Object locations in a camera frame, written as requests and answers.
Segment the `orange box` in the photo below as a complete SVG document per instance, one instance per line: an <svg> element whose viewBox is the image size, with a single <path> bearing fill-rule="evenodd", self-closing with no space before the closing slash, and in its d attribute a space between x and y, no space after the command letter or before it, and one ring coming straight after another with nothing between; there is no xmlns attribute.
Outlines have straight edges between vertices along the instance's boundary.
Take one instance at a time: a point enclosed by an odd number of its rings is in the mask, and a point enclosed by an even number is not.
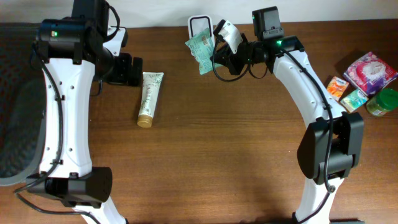
<svg viewBox="0 0 398 224"><path fill-rule="evenodd" d="M348 85L348 82L340 78L333 77L328 85L327 90L331 94L331 97L338 101L343 95L344 91L347 89Z"/></svg>

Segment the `white tube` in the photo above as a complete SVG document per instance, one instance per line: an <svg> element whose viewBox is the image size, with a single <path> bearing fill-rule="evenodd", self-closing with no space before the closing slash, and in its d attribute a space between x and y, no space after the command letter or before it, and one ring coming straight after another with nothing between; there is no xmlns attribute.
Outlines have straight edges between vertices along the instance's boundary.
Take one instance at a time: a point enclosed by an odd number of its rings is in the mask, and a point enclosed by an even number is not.
<svg viewBox="0 0 398 224"><path fill-rule="evenodd" d="M144 72L142 76L144 81L142 82L142 99L137 124L142 128L150 128L155 114L163 72Z"/></svg>

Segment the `white wall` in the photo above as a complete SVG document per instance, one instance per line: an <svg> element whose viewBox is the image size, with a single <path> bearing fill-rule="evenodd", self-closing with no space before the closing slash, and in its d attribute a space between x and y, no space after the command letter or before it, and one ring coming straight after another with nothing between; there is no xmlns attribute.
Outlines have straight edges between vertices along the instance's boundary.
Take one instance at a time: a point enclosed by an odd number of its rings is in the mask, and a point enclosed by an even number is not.
<svg viewBox="0 0 398 224"><path fill-rule="evenodd" d="M277 6L282 22L398 18L398 0L108 0L122 26L186 26L208 14L216 24L252 23L251 11ZM41 22L70 16L73 0L0 0L0 22Z"/></svg>

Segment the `gold cap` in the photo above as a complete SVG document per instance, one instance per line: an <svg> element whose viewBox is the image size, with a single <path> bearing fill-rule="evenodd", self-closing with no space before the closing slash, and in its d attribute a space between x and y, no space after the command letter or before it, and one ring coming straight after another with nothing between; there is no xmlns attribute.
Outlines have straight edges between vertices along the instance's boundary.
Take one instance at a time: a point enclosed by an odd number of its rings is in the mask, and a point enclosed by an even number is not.
<svg viewBox="0 0 398 224"><path fill-rule="evenodd" d="M150 128L152 126L152 117L146 114L139 115L137 124L142 128Z"/></svg>

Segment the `jar with green lid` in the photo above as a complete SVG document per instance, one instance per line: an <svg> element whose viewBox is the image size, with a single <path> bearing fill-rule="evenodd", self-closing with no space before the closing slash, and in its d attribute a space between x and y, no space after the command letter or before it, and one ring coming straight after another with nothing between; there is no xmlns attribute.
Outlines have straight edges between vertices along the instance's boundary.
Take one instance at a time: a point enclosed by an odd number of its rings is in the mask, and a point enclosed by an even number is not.
<svg viewBox="0 0 398 224"><path fill-rule="evenodd" d="M398 107L398 92L392 89L381 90L366 104L369 113L374 116L383 116L396 107Z"/></svg>

